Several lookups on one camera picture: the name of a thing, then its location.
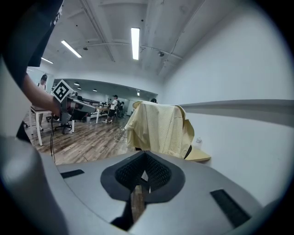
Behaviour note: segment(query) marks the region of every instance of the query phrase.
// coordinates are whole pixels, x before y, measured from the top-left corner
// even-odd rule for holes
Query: fluorescent ceiling light
[[[139,28],[131,28],[130,29],[132,36],[132,50],[133,50],[133,59],[139,59],[139,38],[140,38],[140,29]]]
[[[76,52],[76,50],[74,48],[72,48],[66,41],[62,41],[61,42],[63,45],[65,45],[72,53],[74,53],[78,58],[82,58],[82,56]]]
[[[49,62],[50,64],[53,64],[53,62],[51,62],[51,61],[49,61],[49,60],[47,60],[47,59],[44,59],[43,57],[41,57],[41,59],[44,60],[44,61]]]

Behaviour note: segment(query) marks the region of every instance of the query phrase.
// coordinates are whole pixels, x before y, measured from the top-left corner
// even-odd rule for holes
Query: ceiling
[[[55,79],[54,84],[58,84],[60,82],[60,79]],[[157,94],[139,90],[140,96],[137,96],[137,89],[132,87],[126,87],[121,86],[117,84],[111,84],[111,83],[104,83],[104,82],[98,82],[98,81],[92,81],[92,80],[84,80],[84,79],[66,79],[65,82],[73,88],[75,91],[88,91],[93,92],[93,89],[96,89],[97,92],[106,94],[106,95],[118,95],[119,98],[133,100],[133,98],[138,98],[138,100],[151,100],[152,98],[155,98]]]
[[[65,0],[43,57],[62,65],[76,59],[66,40],[97,63],[135,63],[166,77],[240,0]],[[140,28],[139,61],[130,29]]]

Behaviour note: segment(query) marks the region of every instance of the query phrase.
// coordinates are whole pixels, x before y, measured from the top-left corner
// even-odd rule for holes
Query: ceiling sprinkler
[[[163,56],[164,56],[164,53],[163,53],[162,51],[159,51],[159,52],[158,52],[158,55],[159,55],[160,57],[163,57]]]

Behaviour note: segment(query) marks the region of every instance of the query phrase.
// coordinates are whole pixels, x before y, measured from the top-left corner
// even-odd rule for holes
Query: beige cloth
[[[194,138],[194,129],[182,107],[138,101],[133,108],[135,111],[125,126],[129,148],[185,157]]]

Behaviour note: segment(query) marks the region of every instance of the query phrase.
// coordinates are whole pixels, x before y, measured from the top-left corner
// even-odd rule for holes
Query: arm
[[[23,80],[23,92],[33,105],[52,111],[59,116],[60,104],[54,96],[39,89],[26,74]]]

